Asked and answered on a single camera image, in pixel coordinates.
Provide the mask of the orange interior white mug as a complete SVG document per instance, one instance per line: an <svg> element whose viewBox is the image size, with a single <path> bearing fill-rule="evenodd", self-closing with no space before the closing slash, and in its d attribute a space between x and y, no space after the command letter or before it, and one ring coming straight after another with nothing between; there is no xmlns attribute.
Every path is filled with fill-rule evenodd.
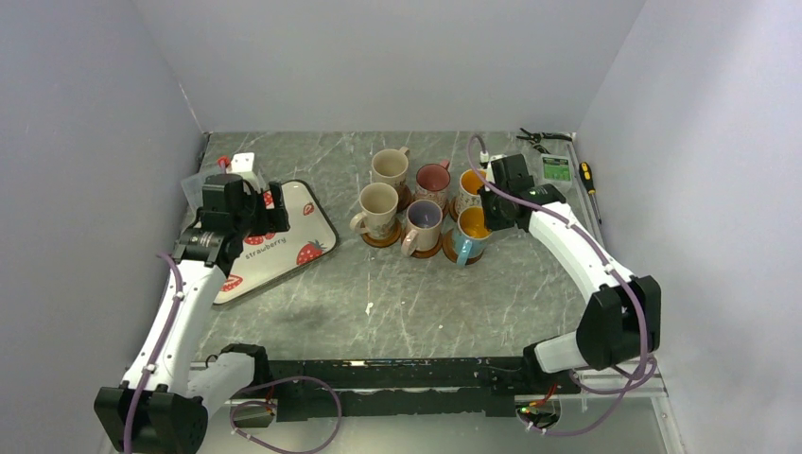
<svg viewBox="0 0 802 454"><path fill-rule="evenodd" d="M464 171L459 179L457 195L452 202L452 218L457 219L464 210L481 206L479 191L483 188L482 179L471 169Z"/></svg>

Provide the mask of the dark brown wooden coaster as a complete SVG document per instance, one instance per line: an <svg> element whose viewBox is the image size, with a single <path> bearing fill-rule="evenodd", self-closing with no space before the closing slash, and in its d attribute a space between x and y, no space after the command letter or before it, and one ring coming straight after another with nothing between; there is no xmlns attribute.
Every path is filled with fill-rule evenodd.
<svg viewBox="0 0 802 454"><path fill-rule="evenodd" d="M454 263L454 264L456 264L458 266L461 266L461 267L470 266L470 265L473 265L473 264L477 263L478 261L480 261L484 256L484 251L479 252L475 256L468 256L464 260L463 264L461 264L459 262L460 258L459 258L458 251L456 250L456 247L455 247L454 232L455 232L454 229L450 229L444 234L443 252L444 252L444 255L446 256L446 258L448 260L450 260L452 263Z"/></svg>

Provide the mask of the pink mug purple interior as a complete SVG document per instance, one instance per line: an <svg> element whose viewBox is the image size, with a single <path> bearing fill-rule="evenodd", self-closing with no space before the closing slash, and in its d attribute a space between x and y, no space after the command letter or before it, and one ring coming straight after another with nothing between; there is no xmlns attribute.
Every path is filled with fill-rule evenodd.
<svg viewBox="0 0 802 454"><path fill-rule="evenodd" d="M433 201L414 201L407 209L406 227L401 253L411 256L414 251L426 251L442 241L444 212Z"/></svg>

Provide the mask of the cream patterned mug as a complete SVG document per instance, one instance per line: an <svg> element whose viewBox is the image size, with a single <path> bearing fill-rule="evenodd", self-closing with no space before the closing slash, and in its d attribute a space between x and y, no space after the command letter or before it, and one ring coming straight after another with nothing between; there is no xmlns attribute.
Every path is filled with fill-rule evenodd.
<svg viewBox="0 0 802 454"><path fill-rule="evenodd" d="M386 148L376 153L371 162L371 182L392 186L398 195L407 187L410 149Z"/></svg>

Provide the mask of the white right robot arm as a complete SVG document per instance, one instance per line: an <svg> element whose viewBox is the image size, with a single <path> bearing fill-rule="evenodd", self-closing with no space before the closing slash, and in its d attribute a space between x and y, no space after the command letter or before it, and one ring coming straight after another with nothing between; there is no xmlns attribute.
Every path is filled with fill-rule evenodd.
<svg viewBox="0 0 802 454"><path fill-rule="evenodd" d="M517 227L542 243L567 271L585 299L571 332L525 348L521 379L542 393L558 373L602 370L639 358L648 360L661 335L661 288L650 276L636 276L606 252L552 184L538 185L521 154L483 152L487 183L480 190L486 227Z"/></svg>

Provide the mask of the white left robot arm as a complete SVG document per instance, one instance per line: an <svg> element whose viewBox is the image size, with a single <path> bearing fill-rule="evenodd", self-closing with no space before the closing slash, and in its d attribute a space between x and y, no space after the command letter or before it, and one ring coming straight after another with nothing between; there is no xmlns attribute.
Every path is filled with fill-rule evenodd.
<svg viewBox="0 0 802 454"><path fill-rule="evenodd" d="M242 391L264 394L272 381L264 347L234 343L192 375L202 325L243 252L245 238L289 229L278 182L235 174L208 177L202 204L163 259L170 269L147 339L120 383L99 389L95 413L122 453L195 453L208 421Z"/></svg>

